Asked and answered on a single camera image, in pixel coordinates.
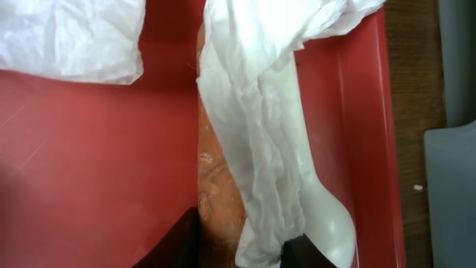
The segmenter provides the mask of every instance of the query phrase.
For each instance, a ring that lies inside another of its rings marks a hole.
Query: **crumpled white paper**
[[[306,224],[273,73],[305,41],[347,34],[384,1],[207,0],[197,83],[248,213],[238,266],[279,265],[282,245]]]
[[[143,73],[146,0],[0,0],[0,69],[130,84]]]

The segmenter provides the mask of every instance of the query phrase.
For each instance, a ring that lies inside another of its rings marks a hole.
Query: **red tray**
[[[99,86],[0,72],[0,267],[130,267],[197,203],[203,1],[148,1],[145,74]],[[383,12],[297,53],[319,177],[356,267],[405,267]]]

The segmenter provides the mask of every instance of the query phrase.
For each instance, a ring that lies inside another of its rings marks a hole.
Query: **brown wooden surface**
[[[423,133],[445,126],[436,0],[387,0],[388,55],[407,267],[431,267]]]

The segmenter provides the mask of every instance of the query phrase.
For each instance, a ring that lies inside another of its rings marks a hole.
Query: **red plastic tray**
[[[0,71],[0,267],[130,267],[197,202],[203,1],[148,1],[133,86]],[[351,212],[360,267],[405,267],[379,12],[297,53],[315,164]]]

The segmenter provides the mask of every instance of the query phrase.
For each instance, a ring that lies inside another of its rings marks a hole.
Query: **brown food item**
[[[197,40],[197,72],[205,29]],[[201,267],[235,267],[234,256],[246,213],[222,148],[199,99],[199,213],[202,224]]]

